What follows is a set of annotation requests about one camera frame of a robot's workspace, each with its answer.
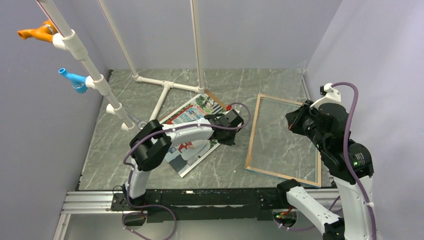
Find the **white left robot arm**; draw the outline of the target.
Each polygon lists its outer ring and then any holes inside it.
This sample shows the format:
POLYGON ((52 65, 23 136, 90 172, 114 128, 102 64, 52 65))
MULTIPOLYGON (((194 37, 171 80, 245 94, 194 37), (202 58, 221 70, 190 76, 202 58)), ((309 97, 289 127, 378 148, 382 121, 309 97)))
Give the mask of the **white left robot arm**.
POLYGON ((163 162, 170 148, 200 140, 232 146, 237 132, 247 123, 235 109, 178 124, 149 121, 130 141, 130 151, 123 160, 124 165, 130 166, 123 187, 124 204, 131 210, 143 205, 150 173, 163 162))

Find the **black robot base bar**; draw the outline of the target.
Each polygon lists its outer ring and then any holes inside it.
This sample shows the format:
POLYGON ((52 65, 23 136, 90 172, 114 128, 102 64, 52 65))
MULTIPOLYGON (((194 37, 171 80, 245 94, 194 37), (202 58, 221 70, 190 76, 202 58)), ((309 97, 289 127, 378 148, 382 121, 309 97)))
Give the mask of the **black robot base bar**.
POLYGON ((120 191, 110 210, 143 210, 148 223, 188 220, 256 219, 271 221, 290 210, 275 187, 216 189, 148 189, 141 202, 129 204, 120 191))

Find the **wooden picture frame with glass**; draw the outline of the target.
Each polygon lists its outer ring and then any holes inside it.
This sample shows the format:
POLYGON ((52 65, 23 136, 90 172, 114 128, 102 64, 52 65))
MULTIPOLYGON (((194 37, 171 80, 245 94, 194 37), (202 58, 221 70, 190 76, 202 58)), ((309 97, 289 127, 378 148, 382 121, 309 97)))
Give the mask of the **wooden picture frame with glass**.
POLYGON ((298 101, 258 94, 252 121, 245 169, 320 188, 320 154, 307 137, 289 131, 285 118, 297 110, 298 101))

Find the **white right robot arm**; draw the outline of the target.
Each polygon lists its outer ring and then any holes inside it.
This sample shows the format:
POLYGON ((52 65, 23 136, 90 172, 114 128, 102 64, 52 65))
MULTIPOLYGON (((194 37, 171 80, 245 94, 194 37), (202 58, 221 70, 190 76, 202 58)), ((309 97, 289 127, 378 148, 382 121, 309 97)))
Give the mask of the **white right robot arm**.
POLYGON ((337 103, 311 100, 285 115, 288 130, 306 136, 320 153, 341 197, 343 216, 311 197, 295 179, 279 183, 275 200, 307 217, 324 240, 378 240, 371 201, 374 167, 370 151, 350 138, 349 114, 337 103))

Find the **colourful photo poster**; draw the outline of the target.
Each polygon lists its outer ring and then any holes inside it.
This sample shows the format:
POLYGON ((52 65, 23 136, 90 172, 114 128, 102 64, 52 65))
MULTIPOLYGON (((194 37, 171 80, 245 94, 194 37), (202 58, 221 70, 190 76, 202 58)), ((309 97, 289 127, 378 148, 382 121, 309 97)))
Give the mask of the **colourful photo poster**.
POLYGON ((220 144, 215 140, 209 140, 212 136, 210 127, 198 126, 207 124, 204 117, 190 122, 179 124, 165 124, 164 129, 174 129, 176 127, 196 124, 193 127, 178 129, 170 132, 172 144, 164 160, 176 171, 180 177, 187 175, 194 167, 204 160, 220 144))

